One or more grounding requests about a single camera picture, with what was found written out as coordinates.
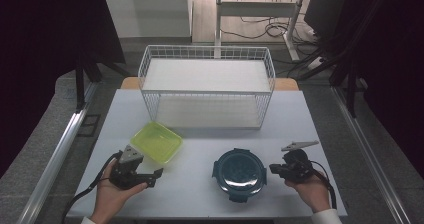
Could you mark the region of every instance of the gray carpet floor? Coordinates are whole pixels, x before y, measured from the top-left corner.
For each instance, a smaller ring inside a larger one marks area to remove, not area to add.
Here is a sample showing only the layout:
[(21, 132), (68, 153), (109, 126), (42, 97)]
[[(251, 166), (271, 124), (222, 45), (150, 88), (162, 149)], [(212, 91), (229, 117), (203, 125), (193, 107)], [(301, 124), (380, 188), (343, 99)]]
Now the gray carpet floor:
[[(122, 40), (127, 64), (122, 67), (136, 76), (146, 43), (187, 44), (179, 40)], [(283, 45), (268, 45), (273, 58), (289, 60)], [(274, 62), (280, 77), (287, 75), (293, 64)], [(44, 202), (36, 223), (60, 223), (66, 203), (75, 194), (90, 152), (96, 143), (107, 115), (114, 92), (123, 77), (99, 64), (103, 79), (94, 95), (84, 125), (79, 130), (67, 158)], [(307, 68), (297, 69), (291, 76)], [(358, 143), (342, 115), (340, 106), (328, 84), (331, 69), (306, 81), (299, 82), (315, 123), (318, 135), (346, 206), (348, 223), (396, 223), (378, 188)], [(68, 73), (58, 79), (56, 95), (15, 162), (0, 180), (0, 222), (16, 223), (37, 184), (70, 117), (75, 111), (75, 78)], [(396, 189), (411, 223), (424, 223), (421, 203), (424, 200), (424, 182), (400, 151), (390, 135), (374, 117), (363, 99), (356, 94), (357, 121), (368, 138), (379, 163)], [(69, 220), (79, 223), (80, 220)], [(274, 223), (310, 223), (308, 218), (274, 220)], [(112, 223), (137, 223), (133, 220), (114, 220)], [(147, 221), (147, 223), (186, 223), (182, 221)]]

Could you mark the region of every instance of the human hand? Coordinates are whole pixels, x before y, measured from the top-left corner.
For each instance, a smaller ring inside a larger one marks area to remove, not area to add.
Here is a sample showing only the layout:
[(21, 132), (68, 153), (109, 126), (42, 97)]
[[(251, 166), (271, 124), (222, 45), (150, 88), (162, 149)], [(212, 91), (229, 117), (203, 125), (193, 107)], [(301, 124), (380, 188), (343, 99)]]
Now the human hand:
[(90, 218), (96, 224), (109, 222), (130, 197), (147, 188), (146, 183), (141, 183), (128, 190), (121, 190), (113, 185), (108, 178), (116, 161), (115, 159), (109, 163), (101, 178), (104, 180), (97, 184), (96, 205)]
[(285, 180), (284, 183), (299, 193), (300, 198), (312, 209), (312, 212), (330, 209), (327, 186), (316, 175), (302, 183), (294, 183), (288, 180)]

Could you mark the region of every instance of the container lid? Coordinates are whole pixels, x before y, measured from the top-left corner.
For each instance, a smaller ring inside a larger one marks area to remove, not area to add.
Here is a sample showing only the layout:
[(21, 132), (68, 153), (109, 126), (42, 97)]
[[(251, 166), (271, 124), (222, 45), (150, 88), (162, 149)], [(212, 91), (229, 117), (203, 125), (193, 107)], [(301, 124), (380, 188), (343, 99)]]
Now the container lid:
[(212, 177), (231, 201), (247, 202), (266, 184), (266, 168), (249, 150), (235, 148), (215, 161)]
[(160, 164), (166, 164), (182, 144), (180, 136), (157, 122), (145, 125), (131, 138), (134, 148)]

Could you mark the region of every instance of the white sleeve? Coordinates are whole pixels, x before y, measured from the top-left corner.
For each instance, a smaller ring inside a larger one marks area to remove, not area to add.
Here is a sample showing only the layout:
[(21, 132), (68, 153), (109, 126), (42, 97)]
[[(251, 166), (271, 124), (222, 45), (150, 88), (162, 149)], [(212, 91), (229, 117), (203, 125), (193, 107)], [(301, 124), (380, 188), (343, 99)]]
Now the white sleeve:
[(84, 217), (84, 219), (82, 219), (81, 224), (96, 224), (96, 223), (94, 223), (92, 220), (88, 219), (87, 217)]
[(314, 224), (342, 224), (336, 209), (317, 212), (311, 216)]

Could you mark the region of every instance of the wire basket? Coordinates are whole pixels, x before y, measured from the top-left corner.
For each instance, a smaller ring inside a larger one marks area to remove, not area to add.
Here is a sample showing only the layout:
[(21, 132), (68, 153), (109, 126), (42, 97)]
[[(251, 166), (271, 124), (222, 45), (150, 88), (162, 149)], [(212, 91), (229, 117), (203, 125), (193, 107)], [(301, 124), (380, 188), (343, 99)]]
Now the wire basket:
[(259, 129), (275, 72), (265, 47), (147, 46), (138, 79), (164, 126)]

